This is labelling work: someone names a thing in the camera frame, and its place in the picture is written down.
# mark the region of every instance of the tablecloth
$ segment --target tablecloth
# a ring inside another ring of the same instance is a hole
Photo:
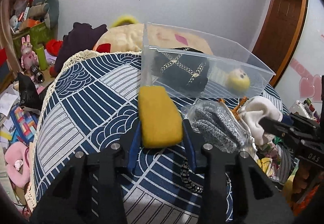
[[[33,177],[37,202],[77,151],[99,152],[131,128],[138,119],[140,76],[141,56],[120,53],[81,61],[58,79],[39,121]],[[270,85],[261,95],[287,111]],[[171,98],[178,108],[198,100]],[[225,100],[229,108],[239,102],[236,98]],[[182,144],[161,150],[140,149],[135,169],[118,175],[128,223],[197,222],[201,195],[186,189],[180,179],[184,157]],[[204,183],[203,175],[191,173],[190,178],[197,185]],[[229,184],[227,221],[233,217],[231,195]]]

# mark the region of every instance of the clear plastic box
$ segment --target clear plastic box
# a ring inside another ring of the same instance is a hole
[[[141,86],[164,86],[171,97],[251,98],[275,75],[239,43],[192,29],[147,23],[143,46]]]

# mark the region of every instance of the pink bunny toy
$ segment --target pink bunny toy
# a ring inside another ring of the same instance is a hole
[[[30,72],[30,67],[35,64],[38,65],[38,57],[36,53],[32,50],[33,45],[30,43],[30,36],[27,35],[26,40],[25,37],[21,38],[21,66],[25,68],[27,72]]]

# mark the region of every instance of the metal bolt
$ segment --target metal bolt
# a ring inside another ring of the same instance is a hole
[[[241,151],[240,156],[243,157],[243,158],[248,158],[250,155],[248,154],[247,151]]]
[[[206,149],[206,150],[210,150],[210,149],[213,148],[213,146],[211,144],[207,143],[207,144],[203,145],[203,148]]]
[[[111,149],[117,150],[120,148],[120,144],[119,143],[113,143],[111,146]]]
[[[83,157],[83,155],[84,155],[84,153],[82,151],[77,151],[75,154],[76,158],[81,158],[81,157]]]

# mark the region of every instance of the yellow ball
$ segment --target yellow ball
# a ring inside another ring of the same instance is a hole
[[[229,73],[226,85],[229,89],[245,92],[250,88],[250,79],[242,69],[235,69]]]

